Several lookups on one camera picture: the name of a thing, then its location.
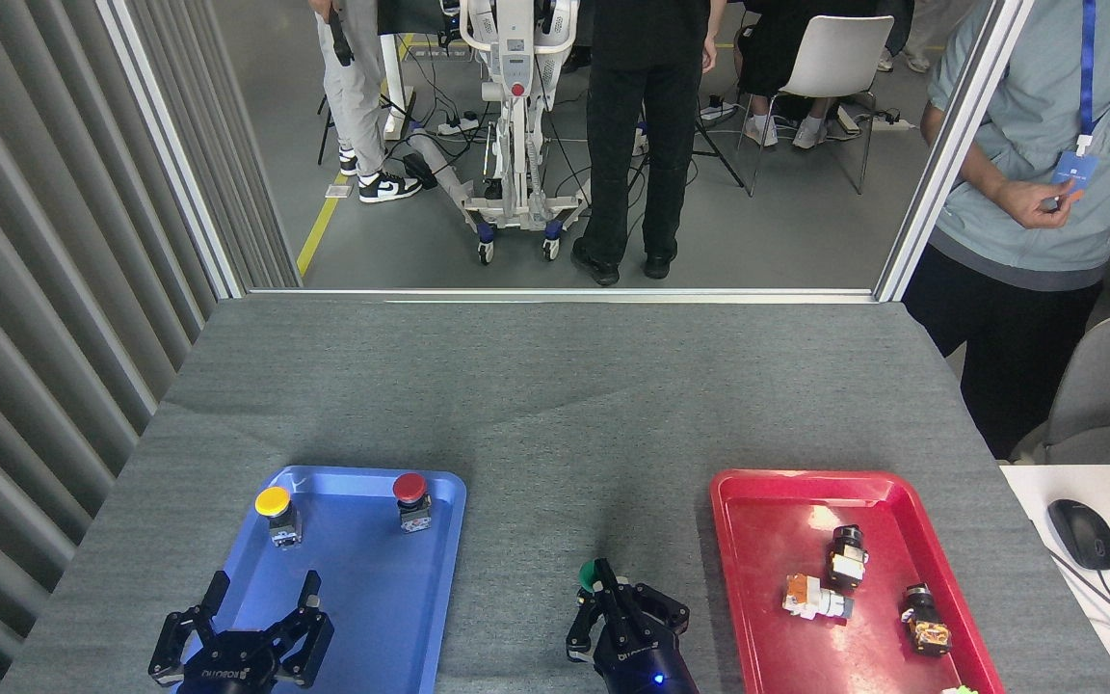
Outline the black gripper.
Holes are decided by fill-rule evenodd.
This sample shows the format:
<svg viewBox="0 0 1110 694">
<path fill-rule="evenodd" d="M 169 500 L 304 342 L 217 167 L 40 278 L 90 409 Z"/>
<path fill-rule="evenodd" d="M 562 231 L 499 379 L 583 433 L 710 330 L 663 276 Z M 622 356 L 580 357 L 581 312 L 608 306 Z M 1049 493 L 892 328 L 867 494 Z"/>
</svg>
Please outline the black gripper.
<svg viewBox="0 0 1110 694">
<path fill-rule="evenodd" d="M 690 608 L 645 583 L 620 579 L 613 593 L 604 584 L 595 589 L 601 583 L 597 566 L 598 561 L 587 561 L 578 573 L 568 658 L 595 658 L 595 671 L 608 693 L 700 693 L 679 648 Z M 601 618 L 605 621 L 593 655 L 591 631 Z"/>
<path fill-rule="evenodd" d="M 305 572 L 297 606 L 263 631 L 218 633 L 213 618 L 224 602 L 230 579 L 216 571 L 202 601 L 163 621 L 148 672 L 158 685 L 176 682 L 176 693 L 272 693 L 278 682 L 312 688 L 325 662 L 335 627 L 321 608 L 321 579 Z M 184 650 L 196 635 L 199 648 L 184 664 Z"/>
</svg>

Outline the person's right hand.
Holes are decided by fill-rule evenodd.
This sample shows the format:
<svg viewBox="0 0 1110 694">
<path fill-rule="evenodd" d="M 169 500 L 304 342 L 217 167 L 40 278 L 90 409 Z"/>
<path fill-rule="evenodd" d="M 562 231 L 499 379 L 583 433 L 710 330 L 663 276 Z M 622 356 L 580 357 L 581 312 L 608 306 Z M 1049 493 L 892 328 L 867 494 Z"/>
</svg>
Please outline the person's right hand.
<svg viewBox="0 0 1110 694">
<path fill-rule="evenodd" d="M 1054 185 L 1001 180 L 990 192 L 995 205 L 1026 229 L 1064 227 L 1082 195 L 1071 180 Z"/>
</svg>

